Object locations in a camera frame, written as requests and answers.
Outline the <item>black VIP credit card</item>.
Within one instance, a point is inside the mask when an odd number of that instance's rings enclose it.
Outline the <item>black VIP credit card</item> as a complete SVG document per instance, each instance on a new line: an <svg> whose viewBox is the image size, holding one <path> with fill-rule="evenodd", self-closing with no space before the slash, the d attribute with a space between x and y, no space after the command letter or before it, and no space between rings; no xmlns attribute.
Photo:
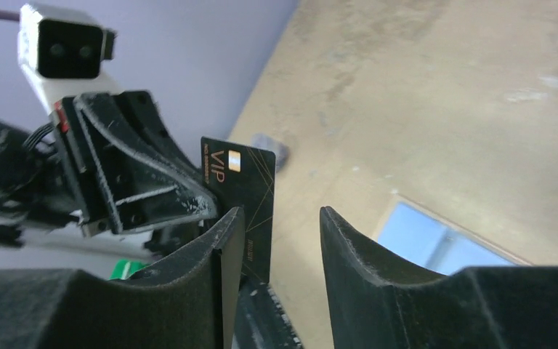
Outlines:
<svg viewBox="0 0 558 349"><path fill-rule="evenodd" d="M217 197L221 213L241 207L245 217L243 273L270 281L274 216L275 154L247 145L201 138L201 165L206 187Z"/></svg>

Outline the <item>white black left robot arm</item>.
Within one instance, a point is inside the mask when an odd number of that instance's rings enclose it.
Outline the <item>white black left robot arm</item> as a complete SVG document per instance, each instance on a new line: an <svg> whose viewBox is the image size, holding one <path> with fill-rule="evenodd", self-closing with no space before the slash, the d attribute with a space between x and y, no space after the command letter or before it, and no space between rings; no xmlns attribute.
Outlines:
<svg viewBox="0 0 558 349"><path fill-rule="evenodd" d="M32 133L0 122L1 217L48 230L77 222L87 237L152 231L166 255L173 230L196 237L220 216L148 92L86 92L51 111Z"/></svg>

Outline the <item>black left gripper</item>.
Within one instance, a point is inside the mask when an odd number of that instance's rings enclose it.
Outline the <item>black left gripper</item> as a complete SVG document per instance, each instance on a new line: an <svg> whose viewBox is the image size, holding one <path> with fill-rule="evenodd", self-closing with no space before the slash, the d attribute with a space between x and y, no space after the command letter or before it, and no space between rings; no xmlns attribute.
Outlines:
<svg viewBox="0 0 558 349"><path fill-rule="evenodd" d="M64 97L49 114L56 154L40 202L85 236L139 233L219 216L217 197L172 139L149 91Z"/></svg>

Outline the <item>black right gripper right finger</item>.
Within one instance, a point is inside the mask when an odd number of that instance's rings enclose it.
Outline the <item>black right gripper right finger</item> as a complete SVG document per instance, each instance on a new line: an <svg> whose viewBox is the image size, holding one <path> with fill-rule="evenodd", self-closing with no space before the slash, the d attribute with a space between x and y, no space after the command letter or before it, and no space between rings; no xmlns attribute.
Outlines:
<svg viewBox="0 0 558 349"><path fill-rule="evenodd" d="M558 266L449 276L396 255L320 210L336 348L558 348Z"/></svg>

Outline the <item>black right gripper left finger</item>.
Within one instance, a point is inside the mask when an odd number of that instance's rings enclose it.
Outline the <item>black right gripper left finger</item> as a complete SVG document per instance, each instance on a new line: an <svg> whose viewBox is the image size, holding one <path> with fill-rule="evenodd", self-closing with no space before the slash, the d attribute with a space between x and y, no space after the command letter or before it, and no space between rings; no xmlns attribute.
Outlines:
<svg viewBox="0 0 558 349"><path fill-rule="evenodd" d="M124 281L0 270L0 348L230 348L245 240L235 207Z"/></svg>

